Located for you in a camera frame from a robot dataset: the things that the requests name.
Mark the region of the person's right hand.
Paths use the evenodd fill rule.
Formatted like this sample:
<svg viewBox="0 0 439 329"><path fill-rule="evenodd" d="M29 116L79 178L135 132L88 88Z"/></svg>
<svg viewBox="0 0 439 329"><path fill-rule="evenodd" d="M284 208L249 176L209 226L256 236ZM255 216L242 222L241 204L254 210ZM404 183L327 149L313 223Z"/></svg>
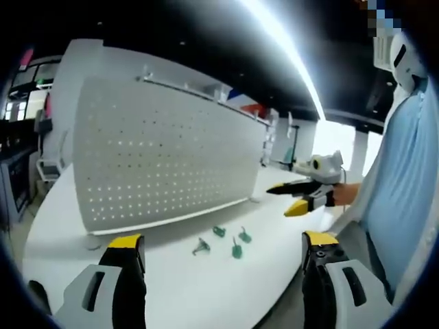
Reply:
<svg viewBox="0 0 439 329"><path fill-rule="evenodd" d="M351 205L361 187L361 183L347 184L340 183L333 187L333 198L336 206Z"/></svg>

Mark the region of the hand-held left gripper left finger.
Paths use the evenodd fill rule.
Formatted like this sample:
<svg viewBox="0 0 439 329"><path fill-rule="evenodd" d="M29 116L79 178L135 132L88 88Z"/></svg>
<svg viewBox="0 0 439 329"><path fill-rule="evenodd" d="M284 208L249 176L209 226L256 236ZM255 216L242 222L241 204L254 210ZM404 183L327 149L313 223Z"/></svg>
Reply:
<svg viewBox="0 0 439 329"><path fill-rule="evenodd" d="M54 318L61 328L145 328L146 294L144 236L120 236L67 286Z"/></svg>

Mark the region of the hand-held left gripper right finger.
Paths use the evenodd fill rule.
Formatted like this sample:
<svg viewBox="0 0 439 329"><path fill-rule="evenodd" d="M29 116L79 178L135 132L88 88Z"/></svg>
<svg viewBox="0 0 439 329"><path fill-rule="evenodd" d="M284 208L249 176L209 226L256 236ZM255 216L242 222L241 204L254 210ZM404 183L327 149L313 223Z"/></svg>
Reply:
<svg viewBox="0 0 439 329"><path fill-rule="evenodd" d="M393 314L383 283L323 232L302 233L305 328L382 328Z"/></svg>

